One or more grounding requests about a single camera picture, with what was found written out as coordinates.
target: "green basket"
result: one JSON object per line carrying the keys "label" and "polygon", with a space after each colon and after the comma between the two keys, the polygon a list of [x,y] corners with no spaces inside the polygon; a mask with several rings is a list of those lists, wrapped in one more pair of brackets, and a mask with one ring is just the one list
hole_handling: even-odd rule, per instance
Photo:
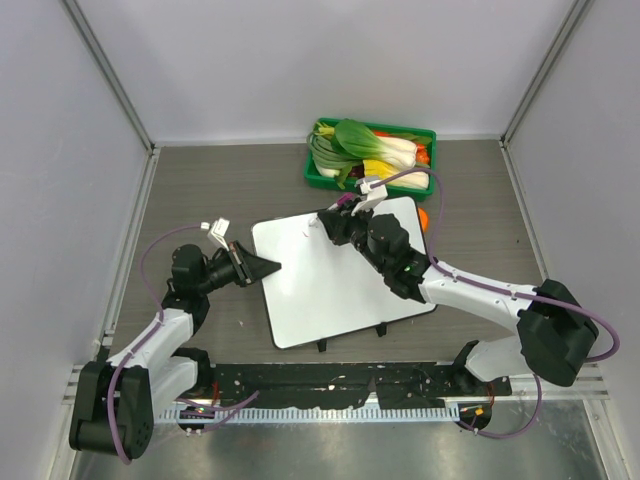
{"label": "green basket", "polygon": [[[340,120],[335,118],[320,118],[318,122],[326,123],[331,127],[335,127],[335,125]],[[427,153],[429,154],[429,158],[431,159],[429,168],[432,170],[436,169],[436,132],[432,130],[422,130],[419,128],[409,128],[409,127],[398,127],[394,125],[382,125],[379,123],[365,123],[365,125],[372,130],[378,130],[386,133],[413,133],[415,135],[420,135],[422,137],[431,137],[431,143],[427,145]],[[341,190],[343,192],[358,192],[356,188],[356,179],[355,178],[347,178],[344,182],[344,190],[342,190],[336,181],[333,178],[323,177],[318,173],[318,169],[316,168],[316,164],[313,162],[313,155],[309,152],[309,156],[307,157],[307,164],[304,168],[304,178],[307,179],[307,182],[310,186],[314,188],[324,188],[327,190]],[[421,202],[427,195],[431,195],[435,190],[435,182],[433,179],[429,179],[429,187],[426,190],[418,190],[415,188],[408,187],[396,187],[393,185],[387,185],[387,193],[390,197],[403,197],[409,196],[415,199],[418,202]]]}

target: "robotic arm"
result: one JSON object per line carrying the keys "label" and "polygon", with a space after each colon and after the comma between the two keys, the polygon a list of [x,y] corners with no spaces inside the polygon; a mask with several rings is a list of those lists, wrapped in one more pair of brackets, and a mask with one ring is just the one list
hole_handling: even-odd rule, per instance
{"label": "robotic arm", "polygon": [[173,252],[171,278],[159,314],[128,347],[106,362],[89,362],[80,372],[69,443],[75,450],[115,454],[107,416],[107,391],[116,367],[141,340],[155,332],[126,363],[118,379],[116,423],[128,458],[140,457],[151,440],[155,415],[177,397],[201,396],[213,383],[209,355],[196,348],[179,348],[202,326],[209,311],[207,294],[235,283],[252,285],[281,265],[265,260],[240,245],[227,244],[228,222],[220,219],[209,238],[220,248],[208,259],[196,245]]}
{"label": "robotic arm", "polygon": [[531,372],[556,385],[573,384],[598,337],[597,327],[584,315],[517,296],[578,305],[563,284],[545,280],[539,287],[514,285],[437,260],[432,264],[428,255],[410,246],[408,232],[393,215],[374,216],[373,208],[386,197],[384,186],[372,188],[365,179],[361,188],[366,196],[350,197],[318,212],[334,245],[351,243],[401,298],[458,308],[514,334],[493,342],[473,341],[462,349],[454,364],[461,367],[455,380],[463,388]]}

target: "floor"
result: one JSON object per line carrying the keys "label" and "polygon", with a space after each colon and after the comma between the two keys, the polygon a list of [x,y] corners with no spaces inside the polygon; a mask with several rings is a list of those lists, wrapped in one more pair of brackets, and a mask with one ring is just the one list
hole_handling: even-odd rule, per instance
{"label": "floor", "polygon": [[[255,222],[331,205],[339,193],[306,185],[306,155],[305,145],[163,148],[134,265],[152,240],[178,226],[225,216],[232,222],[227,238],[252,248],[250,228]],[[447,202],[438,258],[480,275],[538,284],[540,274],[498,142],[439,142],[437,159]],[[421,206],[434,219],[437,195]],[[213,253],[200,232],[159,244],[149,257],[147,272],[161,295],[171,253],[184,243]],[[390,325],[384,338],[368,330],[330,340],[322,354],[315,345],[278,350],[271,341],[259,285],[227,286],[210,300],[207,321],[188,345],[208,350],[220,363],[452,360],[470,340],[508,334],[488,321],[441,307]],[[153,316],[140,274],[132,270],[112,351],[126,346]]]}
{"label": "floor", "polygon": [[[514,431],[532,402],[494,407],[492,431]],[[161,427],[131,466],[80,453],[72,480],[606,479],[582,402],[545,402],[535,426],[510,440],[451,423],[227,426],[186,438]]]}

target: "gray wood tabletop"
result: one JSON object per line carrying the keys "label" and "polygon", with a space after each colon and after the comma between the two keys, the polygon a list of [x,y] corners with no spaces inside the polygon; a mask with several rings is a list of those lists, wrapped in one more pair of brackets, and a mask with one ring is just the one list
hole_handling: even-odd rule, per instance
{"label": "gray wood tabletop", "polygon": [[[228,240],[253,250],[251,226],[259,220],[331,205],[339,192],[310,188],[302,177],[305,145],[163,148],[136,246],[112,351],[135,338],[154,316],[154,304],[137,269],[142,251],[157,236],[182,225],[231,220]],[[437,170],[446,209],[436,255],[457,268],[513,283],[540,283],[540,273],[497,141],[438,142]],[[422,206],[431,222],[438,195]],[[170,275],[171,253],[195,243],[211,255],[198,231],[179,233],[157,245],[146,272],[160,297]],[[502,327],[448,307],[393,323],[387,336],[375,330],[330,339],[325,353],[314,344],[278,350],[260,285],[229,285],[210,295],[211,309],[185,345],[206,349],[214,362],[352,362],[452,360],[475,339],[509,334]]]}

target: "white wall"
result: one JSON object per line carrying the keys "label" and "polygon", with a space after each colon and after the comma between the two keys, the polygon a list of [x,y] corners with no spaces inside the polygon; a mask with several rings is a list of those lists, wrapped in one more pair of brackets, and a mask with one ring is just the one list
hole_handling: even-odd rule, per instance
{"label": "white wall", "polygon": [[42,480],[145,154],[59,2],[0,2],[0,45],[0,476]]}
{"label": "white wall", "polygon": [[571,0],[81,0],[157,141],[501,134]]}
{"label": "white wall", "polygon": [[[635,457],[640,453],[638,25],[637,0],[594,2],[513,143],[552,274],[621,334],[620,353],[602,368]],[[601,338],[600,350],[608,345],[606,332]]]}

